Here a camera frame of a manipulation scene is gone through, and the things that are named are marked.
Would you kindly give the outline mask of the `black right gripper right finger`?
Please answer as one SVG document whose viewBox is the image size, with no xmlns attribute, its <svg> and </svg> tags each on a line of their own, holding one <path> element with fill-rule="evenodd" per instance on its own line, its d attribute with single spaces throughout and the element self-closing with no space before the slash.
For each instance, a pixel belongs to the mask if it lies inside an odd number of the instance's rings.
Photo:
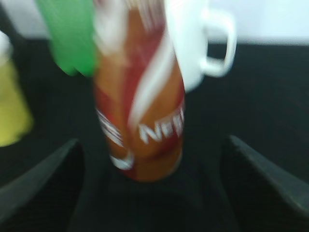
<svg viewBox="0 0 309 232">
<path fill-rule="evenodd" d="M 307 232 L 309 185 L 240 138 L 222 146 L 221 181 L 242 232 Z"/>
</svg>

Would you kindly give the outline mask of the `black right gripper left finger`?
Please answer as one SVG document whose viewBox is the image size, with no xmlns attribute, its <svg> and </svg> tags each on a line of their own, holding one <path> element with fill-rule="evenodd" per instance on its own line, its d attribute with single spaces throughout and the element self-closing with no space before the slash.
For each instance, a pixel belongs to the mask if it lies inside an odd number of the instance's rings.
<svg viewBox="0 0 309 232">
<path fill-rule="evenodd" d="M 84 174 L 84 151 L 77 139 L 71 139 L 0 188 L 0 230 L 67 231 L 83 187 Z"/>
</svg>

